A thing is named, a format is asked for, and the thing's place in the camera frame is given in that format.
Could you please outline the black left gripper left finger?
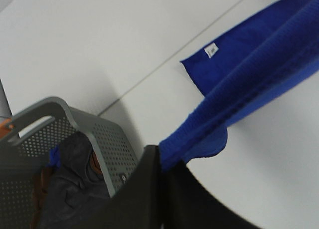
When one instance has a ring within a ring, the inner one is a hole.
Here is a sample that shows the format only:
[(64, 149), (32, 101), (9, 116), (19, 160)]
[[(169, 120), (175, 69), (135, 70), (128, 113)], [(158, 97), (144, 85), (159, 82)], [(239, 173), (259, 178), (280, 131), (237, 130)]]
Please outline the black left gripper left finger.
[(147, 145), (133, 173), (96, 212), (71, 229), (161, 229), (160, 154)]

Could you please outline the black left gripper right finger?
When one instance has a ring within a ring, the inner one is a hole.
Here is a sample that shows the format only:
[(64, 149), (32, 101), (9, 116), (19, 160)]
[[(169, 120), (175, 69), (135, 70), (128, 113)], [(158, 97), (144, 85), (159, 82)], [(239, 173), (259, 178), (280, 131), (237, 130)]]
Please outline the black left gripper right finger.
[(216, 199), (180, 162), (162, 174), (165, 229), (257, 229)]

